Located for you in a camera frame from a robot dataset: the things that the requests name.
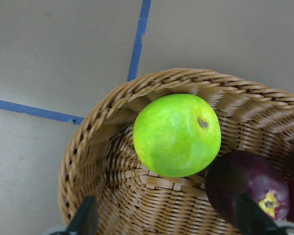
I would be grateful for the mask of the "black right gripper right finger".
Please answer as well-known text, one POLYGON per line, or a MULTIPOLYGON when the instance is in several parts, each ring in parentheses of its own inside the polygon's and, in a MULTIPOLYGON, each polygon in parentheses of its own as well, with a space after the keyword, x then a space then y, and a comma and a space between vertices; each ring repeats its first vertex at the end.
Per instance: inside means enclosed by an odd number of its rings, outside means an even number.
POLYGON ((235 196, 235 221, 242 235, 281 235, 280 228, 245 193, 235 196))

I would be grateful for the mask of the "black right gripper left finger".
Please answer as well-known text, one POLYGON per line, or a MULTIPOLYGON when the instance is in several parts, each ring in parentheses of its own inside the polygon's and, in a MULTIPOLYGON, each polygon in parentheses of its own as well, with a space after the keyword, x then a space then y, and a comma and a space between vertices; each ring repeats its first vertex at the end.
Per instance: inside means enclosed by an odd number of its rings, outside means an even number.
POLYGON ((98 230, 98 200, 86 196, 65 230, 66 235, 96 235, 98 230))

